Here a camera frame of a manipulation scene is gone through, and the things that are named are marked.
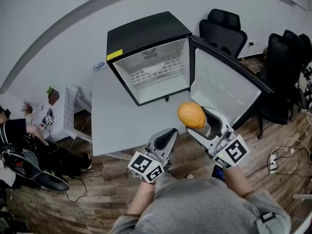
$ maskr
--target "wire shelf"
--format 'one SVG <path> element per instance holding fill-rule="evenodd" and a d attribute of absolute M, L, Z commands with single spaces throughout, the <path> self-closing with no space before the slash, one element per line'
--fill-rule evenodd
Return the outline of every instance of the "wire shelf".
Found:
<path fill-rule="evenodd" d="M 130 74 L 130 81 L 132 85 L 137 85 L 138 83 L 141 82 L 146 82 L 149 79 L 153 79 L 159 76 L 167 75 L 172 72 L 175 72 L 179 69 L 185 68 L 184 62 L 181 60 L 181 58 L 175 58 L 171 60 L 165 60 L 165 65 L 164 67 L 152 74 L 147 74 L 144 71 L 137 71 L 132 74 Z"/>

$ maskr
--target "orange fruit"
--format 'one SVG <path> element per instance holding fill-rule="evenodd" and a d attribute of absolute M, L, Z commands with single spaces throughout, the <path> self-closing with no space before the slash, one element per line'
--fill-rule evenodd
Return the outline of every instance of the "orange fruit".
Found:
<path fill-rule="evenodd" d="M 177 109 L 177 116 L 187 127 L 202 128 L 205 125 L 205 113 L 202 108 L 193 101 L 182 103 Z"/>

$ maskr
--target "yellow label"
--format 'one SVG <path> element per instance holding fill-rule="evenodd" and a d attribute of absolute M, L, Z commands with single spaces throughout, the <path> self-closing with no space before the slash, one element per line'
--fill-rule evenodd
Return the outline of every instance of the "yellow label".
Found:
<path fill-rule="evenodd" d="M 122 55 L 122 49 L 119 49 L 118 51 L 109 54 L 107 56 L 107 60 L 113 59 L 113 58 L 120 56 L 120 55 Z"/>

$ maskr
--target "gray table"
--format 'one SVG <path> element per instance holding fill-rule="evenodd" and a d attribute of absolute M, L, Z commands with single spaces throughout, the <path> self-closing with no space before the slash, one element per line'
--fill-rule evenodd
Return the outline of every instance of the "gray table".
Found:
<path fill-rule="evenodd" d="M 177 128 L 185 132 L 178 119 L 179 105 L 191 101 L 188 91 L 138 107 L 109 67 L 93 74 L 92 143 L 93 155 L 130 160 L 119 151 L 144 145 L 151 135 Z"/>

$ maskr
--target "black pants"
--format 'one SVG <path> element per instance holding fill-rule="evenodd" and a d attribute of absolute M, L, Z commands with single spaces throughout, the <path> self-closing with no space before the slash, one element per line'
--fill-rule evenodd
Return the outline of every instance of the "black pants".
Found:
<path fill-rule="evenodd" d="M 57 175 L 79 176 L 80 169 L 86 169 L 90 165 L 88 159 L 75 156 L 64 148 L 57 150 L 56 145 L 51 142 L 49 147 L 40 148 L 43 148 L 40 155 L 37 155 L 40 168 L 52 170 Z"/>

